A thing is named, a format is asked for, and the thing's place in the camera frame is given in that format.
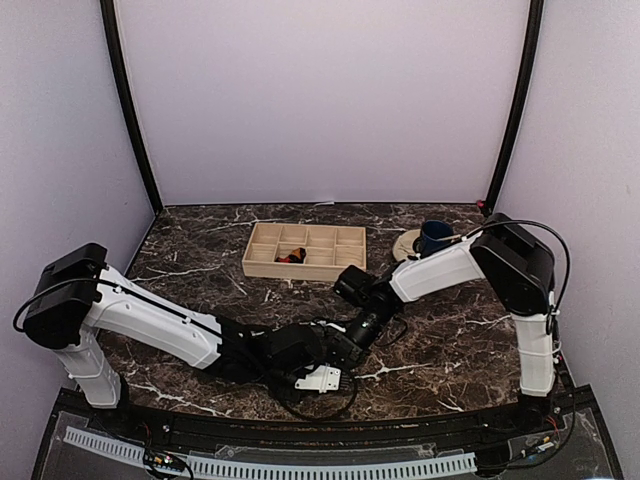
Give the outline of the black left frame post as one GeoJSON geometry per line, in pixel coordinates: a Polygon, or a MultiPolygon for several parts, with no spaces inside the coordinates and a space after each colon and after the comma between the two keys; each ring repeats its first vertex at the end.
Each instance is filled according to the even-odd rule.
{"type": "Polygon", "coordinates": [[[144,144],[141,126],[134,105],[134,98],[129,84],[116,15],[116,3],[113,0],[100,0],[99,4],[112,75],[125,127],[147,199],[154,215],[158,216],[164,210],[164,205],[144,144]]]}

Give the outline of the wooden compartment tray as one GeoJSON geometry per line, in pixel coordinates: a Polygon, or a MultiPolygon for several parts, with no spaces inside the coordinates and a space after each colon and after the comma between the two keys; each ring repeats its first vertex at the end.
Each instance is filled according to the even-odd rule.
{"type": "Polygon", "coordinates": [[[363,227],[258,223],[242,258],[256,278],[334,282],[349,266],[367,268],[363,227]]]}

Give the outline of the dark blue mug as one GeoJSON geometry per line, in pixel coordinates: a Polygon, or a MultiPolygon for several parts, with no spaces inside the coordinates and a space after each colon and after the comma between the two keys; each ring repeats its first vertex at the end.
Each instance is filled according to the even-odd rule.
{"type": "Polygon", "coordinates": [[[427,220],[421,227],[418,252],[422,257],[430,256],[450,245],[454,231],[447,223],[427,220]]]}

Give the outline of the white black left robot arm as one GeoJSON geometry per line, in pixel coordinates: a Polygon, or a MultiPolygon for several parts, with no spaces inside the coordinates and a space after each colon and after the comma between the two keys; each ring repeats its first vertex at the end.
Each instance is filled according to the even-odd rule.
{"type": "Polygon", "coordinates": [[[120,436],[134,435],[141,415],[124,400],[126,382],[99,346],[100,330],[168,353],[213,378],[262,384],[281,403],[297,402],[307,392],[336,392],[348,383],[346,372],[327,358],[332,327],[271,329],[192,311],[129,281],[106,256],[103,246],[88,243],[47,265],[13,327],[55,353],[120,436]]]}

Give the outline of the black right frame post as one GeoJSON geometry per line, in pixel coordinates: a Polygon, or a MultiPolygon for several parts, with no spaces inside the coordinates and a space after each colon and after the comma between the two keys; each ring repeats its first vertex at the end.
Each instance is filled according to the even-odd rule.
{"type": "Polygon", "coordinates": [[[495,211],[515,148],[534,69],[544,4],[543,0],[529,2],[522,54],[503,139],[486,196],[478,203],[484,217],[489,217],[495,211]]]}

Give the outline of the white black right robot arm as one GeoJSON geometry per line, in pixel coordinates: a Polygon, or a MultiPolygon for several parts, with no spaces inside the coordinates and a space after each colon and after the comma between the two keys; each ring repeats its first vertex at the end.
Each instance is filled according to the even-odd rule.
{"type": "Polygon", "coordinates": [[[549,416],[544,397],[556,381],[557,316],[569,281],[555,280],[554,253],[531,228],[556,233],[535,221],[495,213],[471,232],[442,241],[435,252],[403,260],[379,277],[347,267],[334,290],[360,312],[328,341],[327,363],[343,371],[356,368],[404,305],[485,280],[516,328],[519,389],[527,398],[511,410],[510,424],[521,434],[534,432],[549,416]]]}

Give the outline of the cream saucer plate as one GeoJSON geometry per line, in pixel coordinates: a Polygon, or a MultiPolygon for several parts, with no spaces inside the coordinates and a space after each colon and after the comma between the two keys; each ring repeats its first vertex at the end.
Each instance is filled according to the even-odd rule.
{"type": "Polygon", "coordinates": [[[414,249],[414,243],[420,241],[421,231],[419,229],[409,230],[402,233],[392,247],[392,256],[395,261],[401,262],[408,259],[420,258],[421,254],[414,249]]]}

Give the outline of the black frame post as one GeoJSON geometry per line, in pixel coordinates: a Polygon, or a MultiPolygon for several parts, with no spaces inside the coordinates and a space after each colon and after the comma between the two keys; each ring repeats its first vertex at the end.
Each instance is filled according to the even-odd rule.
{"type": "Polygon", "coordinates": [[[144,144],[141,126],[134,105],[134,98],[129,84],[116,15],[116,3],[113,0],[100,0],[99,4],[112,75],[125,127],[147,199],[154,215],[158,216],[164,210],[164,205],[144,144]]]}
{"type": "Polygon", "coordinates": [[[529,2],[522,54],[503,139],[486,196],[478,203],[484,217],[489,217],[495,211],[515,148],[534,69],[544,4],[543,0],[529,2]]]}

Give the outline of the black front table rail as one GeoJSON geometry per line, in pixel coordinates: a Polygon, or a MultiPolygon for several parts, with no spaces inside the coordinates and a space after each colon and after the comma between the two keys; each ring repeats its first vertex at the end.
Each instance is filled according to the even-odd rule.
{"type": "Polygon", "coordinates": [[[509,425],[513,404],[463,413],[385,421],[284,422],[219,418],[133,405],[122,413],[96,413],[83,394],[61,389],[47,424],[49,433],[69,420],[109,439],[178,453],[219,451],[223,446],[294,450],[346,450],[432,444],[439,452],[478,451],[494,463],[511,458],[522,447],[546,435],[565,448],[602,446],[605,432],[590,387],[557,396],[556,424],[544,422],[528,433],[509,425]]]}

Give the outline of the black red yellow argyle sock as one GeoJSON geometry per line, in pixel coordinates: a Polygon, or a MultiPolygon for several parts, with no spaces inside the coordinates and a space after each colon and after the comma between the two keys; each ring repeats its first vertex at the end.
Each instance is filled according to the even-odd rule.
{"type": "Polygon", "coordinates": [[[286,264],[303,264],[306,256],[307,251],[304,247],[289,249],[287,245],[281,245],[278,247],[274,261],[286,264]]]}

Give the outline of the wooden stirrer stick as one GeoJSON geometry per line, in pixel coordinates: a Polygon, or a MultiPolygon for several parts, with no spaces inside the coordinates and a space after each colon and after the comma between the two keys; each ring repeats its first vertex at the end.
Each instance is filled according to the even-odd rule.
{"type": "Polygon", "coordinates": [[[454,234],[454,235],[450,235],[450,236],[446,236],[446,237],[441,237],[441,238],[437,239],[437,241],[439,241],[439,242],[454,241],[454,240],[461,239],[462,236],[463,235],[461,235],[461,234],[454,234]]]}

